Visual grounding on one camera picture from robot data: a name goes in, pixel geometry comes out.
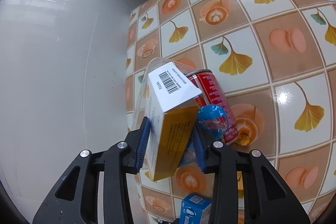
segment barcode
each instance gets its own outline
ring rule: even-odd
[[[193,196],[191,199],[189,199],[190,201],[194,202],[194,203],[199,203],[201,200],[203,200],[201,197],[199,196]]]
[[[166,71],[163,73],[159,74],[159,77],[165,86],[166,90],[168,91],[169,94],[173,93],[174,91],[177,91],[179,88],[175,84],[175,82],[172,80],[172,78],[168,75]]]

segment blue plastic wrapper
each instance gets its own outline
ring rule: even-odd
[[[222,122],[218,119],[224,117],[226,122]],[[202,106],[198,110],[197,121],[202,128],[209,129],[216,140],[219,140],[225,130],[227,130],[228,117],[225,110],[218,105]],[[184,154],[180,160],[179,167],[190,164],[196,161],[195,149],[190,136],[187,146],[184,150]]]

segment qr code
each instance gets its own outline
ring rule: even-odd
[[[199,197],[199,196],[193,196],[191,199],[190,199],[190,201],[192,201],[192,202],[194,202],[194,203],[199,203],[201,200],[203,200],[201,197]]]

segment can rim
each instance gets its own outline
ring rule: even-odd
[[[188,77],[188,76],[193,75],[193,74],[195,74],[195,73],[205,72],[205,71],[209,71],[209,72],[212,73],[212,71],[209,70],[209,69],[199,69],[199,70],[195,70],[195,71],[193,71],[193,72],[191,72],[191,73],[189,73],[189,74],[187,74],[187,75],[185,75],[185,76]]]

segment white and yellow box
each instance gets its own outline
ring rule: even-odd
[[[174,175],[196,121],[198,89],[173,62],[148,74],[145,116],[151,121],[146,158],[153,181]]]

